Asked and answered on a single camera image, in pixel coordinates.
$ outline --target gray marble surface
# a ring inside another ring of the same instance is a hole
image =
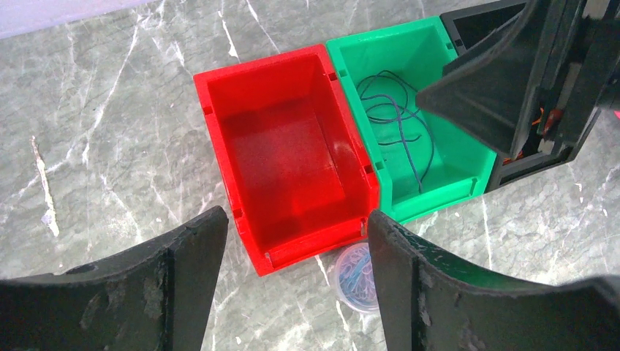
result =
[[[164,0],[0,41],[0,277],[63,272],[229,210],[193,74],[480,2]],[[619,135],[603,113],[572,164],[408,228],[536,282],[618,274]],[[379,315],[328,286],[334,255],[258,278],[231,225],[203,349],[385,350]]]

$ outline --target small plastic container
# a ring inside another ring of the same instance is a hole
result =
[[[365,111],[368,104],[362,103],[356,89],[362,79],[384,69],[418,90],[439,80],[443,66],[457,56],[439,17],[333,39],[327,47],[379,179],[381,211],[407,223],[484,193],[496,153],[449,121],[424,111],[417,115],[433,135],[435,152],[419,193],[402,145],[379,145],[400,139],[398,124],[371,124]],[[381,80],[368,94],[399,93],[391,82]],[[416,110],[415,99],[407,107]],[[403,122],[403,130],[408,135],[428,134],[413,118]],[[429,163],[431,145],[411,144],[416,165]]]
[[[365,238],[379,186],[325,46],[194,82],[259,276]]]
[[[351,309],[360,313],[379,311],[368,243],[353,244],[342,251],[330,269],[330,283]]]

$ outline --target green plastic bin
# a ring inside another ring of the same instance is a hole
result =
[[[439,17],[333,39],[327,47],[379,179],[381,211],[406,223],[484,193],[496,153],[449,121],[423,111],[418,116],[431,130],[435,155],[419,193],[402,143],[379,145],[401,139],[398,123],[370,123],[365,107],[374,103],[362,102],[355,88],[384,69],[416,89],[440,79],[443,66],[457,55]],[[377,80],[368,91],[372,94],[403,95],[389,80]],[[407,107],[417,110],[415,99]],[[414,118],[403,121],[403,130],[406,137],[425,136],[408,143],[416,168],[423,173],[431,158],[431,138]]]

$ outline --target cable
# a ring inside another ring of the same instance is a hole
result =
[[[405,142],[413,143],[414,141],[417,141],[421,137],[422,137],[422,135],[418,135],[417,137],[415,137],[415,139],[405,139]],[[377,144],[379,144],[381,146],[390,146],[390,145],[395,145],[395,144],[402,143],[402,142],[403,142],[403,140],[397,140],[397,141],[393,141],[391,143],[377,143]]]
[[[397,84],[400,85],[400,87],[403,89],[404,92],[404,97],[405,97],[405,101],[403,105],[399,105],[394,98],[392,98],[392,96],[387,95],[387,94],[377,94],[377,95],[373,95],[371,97],[365,97],[364,95],[366,94],[366,92],[368,91],[368,89],[373,85],[373,83],[378,80],[378,79],[388,79],[391,80]],[[363,88],[362,91],[360,90],[360,87],[362,87],[362,85],[364,85],[364,83],[366,83],[366,86]],[[375,124],[389,124],[389,123],[393,123],[393,122],[398,122],[398,130],[401,136],[400,140],[397,141],[393,141],[393,142],[389,142],[389,143],[378,143],[380,146],[391,146],[391,145],[395,145],[398,143],[402,143],[403,147],[405,149],[405,153],[407,154],[407,159],[409,161],[409,165],[412,168],[412,171],[414,173],[414,177],[415,180],[417,182],[418,185],[418,191],[420,193],[423,192],[423,186],[422,186],[422,181],[424,180],[424,178],[426,177],[426,175],[428,174],[428,171],[431,168],[431,164],[433,162],[433,158],[435,155],[435,142],[434,142],[434,138],[433,138],[433,134],[431,133],[431,130],[428,128],[428,125],[426,124],[426,122],[421,119],[417,114],[420,112],[420,108],[418,108],[415,112],[412,112],[411,110],[409,110],[407,108],[407,106],[409,105],[409,91],[408,89],[412,90],[414,93],[417,93],[418,90],[416,88],[414,88],[411,84],[409,84],[408,82],[406,82],[404,79],[402,79],[401,77],[399,77],[396,73],[391,72],[390,70],[382,70],[381,72],[377,73],[376,75],[370,75],[364,79],[362,79],[356,86],[356,89],[358,90],[358,93],[360,95],[360,99],[362,101],[369,101],[372,99],[389,99],[390,102],[382,102],[382,103],[378,103],[375,105],[372,105],[368,108],[366,108],[366,115],[368,117],[368,119],[370,120],[371,123],[375,123]],[[378,118],[375,116],[371,116],[369,113],[370,111],[378,108],[378,107],[382,107],[382,106],[393,106],[394,110],[396,112],[396,117],[395,118],[390,118],[390,119],[385,119],[385,118]],[[406,139],[404,136],[404,130],[403,130],[403,125],[402,122],[406,121],[408,119],[411,118],[415,118],[416,120],[418,120],[426,129],[426,132],[428,133],[428,136],[431,140],[431,157],[428,161],[428,165],[426,166],[426,169],[424,171],[424,173],[422,174],[422,177],[420,177],[418,175],[417,169],[415,167],[415,164],[413,162],[413,158],[411,155],[411,152],[409,151],[409,146],[407,145],[407,143],[413,143],[417,140],[419,140],[421,138],[420,135],[418,135],[416,138],[414,139]]]
[[[400,113],[401,109],[398,107],[398,104],[396,103],[394,99],[392,99],[391,96],[386,95],[386,94],[377,94],[371,97],[360,97],[360,99],[362,101],[366,101],[366,100],[376,99],[378,97],[384,97],[390,100],[392,102],[392,105],[394,106],[394,110],[396,111],[396,115],[397,115],[396,121],[398,122],[398,132],[401,134],[401,139],[399,140],[399,142],[403,144],[403,147],[405,147],[405,153],[407,153],[407,159],[409,160],[409,165],[411,166],[411,169],[413,170],[413,175],[415,176],[415,180],[417,181],[417,189],[420,191],[420,193],[422,193],[422,179],[417,174],[417,170],[415,169],[415,165],[413,163],[413,158],[411,157],[411,152],[409,151],[409,146],[407,145],[407,142],[405,141],[407,139],[405,138],[405,133],[403,130],[403,120],[401,118],[402,115]]]

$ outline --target red plastic bin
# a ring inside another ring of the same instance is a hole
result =
[[[379,185],[323,45],[194,82],[259,276],[366,236]]]

